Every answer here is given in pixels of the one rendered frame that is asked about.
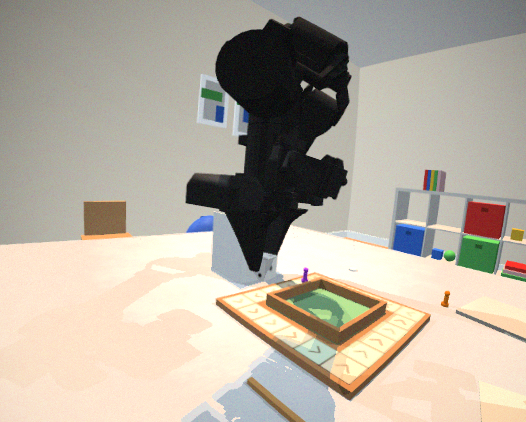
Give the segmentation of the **pale yellow sheet of paper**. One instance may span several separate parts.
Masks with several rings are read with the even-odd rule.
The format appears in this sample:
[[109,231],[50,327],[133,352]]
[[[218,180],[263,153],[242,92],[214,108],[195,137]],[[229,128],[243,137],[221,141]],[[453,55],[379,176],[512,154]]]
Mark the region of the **pale yellow sheet of paper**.
[[455,313],[526,343],[526,311],[521,308],[482,296]]

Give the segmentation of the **orange thin rod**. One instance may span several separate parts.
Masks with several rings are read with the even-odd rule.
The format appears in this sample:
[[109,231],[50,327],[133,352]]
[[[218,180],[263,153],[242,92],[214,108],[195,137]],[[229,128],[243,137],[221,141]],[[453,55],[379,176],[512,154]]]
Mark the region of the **orange thin rod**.
[[295,412],[290,410],[289,407],[284,405],[283,402],[278,400],[273,394],[271,394],[265,387],[258,383],[253,377],[247,379],[247,385],[258,393],[260,397],[267,401],[276,411],[282,414],[289,422],[306,422]]

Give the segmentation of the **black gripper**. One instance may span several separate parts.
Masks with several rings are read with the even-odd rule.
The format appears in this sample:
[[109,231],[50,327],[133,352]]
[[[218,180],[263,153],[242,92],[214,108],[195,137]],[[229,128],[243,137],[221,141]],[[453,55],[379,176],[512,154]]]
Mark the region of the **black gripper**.
[[246,146],[244,173],[194,173],[187,184],[186,203],[224,212],[251,271],[259,271],[263,253],[278,256],[291,223],[308,209],[298,203],[323,206],[323,198],[283,180],[281,185],[266,184],[268,159],[274,143],[282,135],[289,150],[305,151],[300,130],[283,124],[256,123],[247,126],[246,135],[238,135],[238,144]]

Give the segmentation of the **orange pawn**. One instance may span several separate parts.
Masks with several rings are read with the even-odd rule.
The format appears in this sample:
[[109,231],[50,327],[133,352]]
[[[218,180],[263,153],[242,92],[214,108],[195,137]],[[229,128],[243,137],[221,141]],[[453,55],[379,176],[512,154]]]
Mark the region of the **orange pawn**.
[[446,291],[444,294],[445,296],[444,296],[444,300],[441,302],[441,306],[448,308],[448,305],[449,305],[448,300],[449,300],[450,292]]

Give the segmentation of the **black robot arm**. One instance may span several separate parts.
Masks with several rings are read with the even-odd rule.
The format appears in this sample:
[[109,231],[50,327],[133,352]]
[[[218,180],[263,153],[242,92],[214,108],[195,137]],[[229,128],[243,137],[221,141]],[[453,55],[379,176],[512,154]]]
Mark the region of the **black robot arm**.
[[[346,186],[344,161],[306,153],[315,139],[337,125],[350,103],[348,43],[306,19],[241,32],[222,46],[215,73],[220,87],[248,113],[248,125],[274,123],[300,130],[305,151],[289,150],[282,135],[268,159],[265,183],[283,180],[320,198],[337,199]],[[301,82],[308,83],[303,90]],[[315,89],[312,91],[313,87]],[[323,88],[334,90],[336,99]],[[247,125],[247,126],[248,126]]]

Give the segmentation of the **white die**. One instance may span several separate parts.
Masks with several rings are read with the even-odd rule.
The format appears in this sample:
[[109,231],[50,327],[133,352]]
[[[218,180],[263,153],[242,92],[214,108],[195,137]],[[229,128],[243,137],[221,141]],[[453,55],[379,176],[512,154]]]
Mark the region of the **white die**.
[[278,256],[263,253],[260,270],[251,271],[246,263],[246,276],[265,282],[273,277],[276,277]]

